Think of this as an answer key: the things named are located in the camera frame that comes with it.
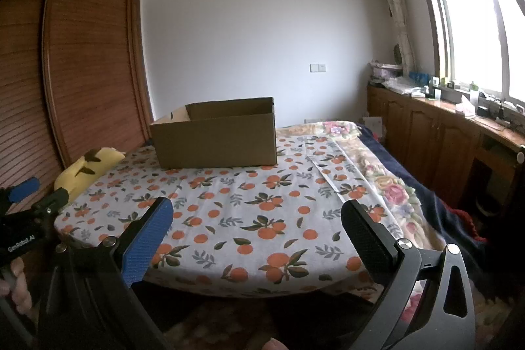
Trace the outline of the person's left hand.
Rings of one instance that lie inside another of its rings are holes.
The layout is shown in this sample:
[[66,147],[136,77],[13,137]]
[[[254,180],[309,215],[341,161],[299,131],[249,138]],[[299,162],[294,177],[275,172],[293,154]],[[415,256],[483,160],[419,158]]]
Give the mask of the person's left hand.
[[7,281],[2,280],[0,297],[10,297],[17,311],[21,315],[28,315],[32,308],[32,297],[28,289],[21,257],[16,258],[11,263],[11,272],[15,277],[14,285],[11,287]]

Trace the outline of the person's right hand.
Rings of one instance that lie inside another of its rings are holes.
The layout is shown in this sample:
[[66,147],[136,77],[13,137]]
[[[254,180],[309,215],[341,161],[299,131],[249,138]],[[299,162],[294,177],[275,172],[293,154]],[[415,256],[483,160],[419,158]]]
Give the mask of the person's right hand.
[[263,346],[262,350],[288,350],[288,348],[277,339],[270,338]]

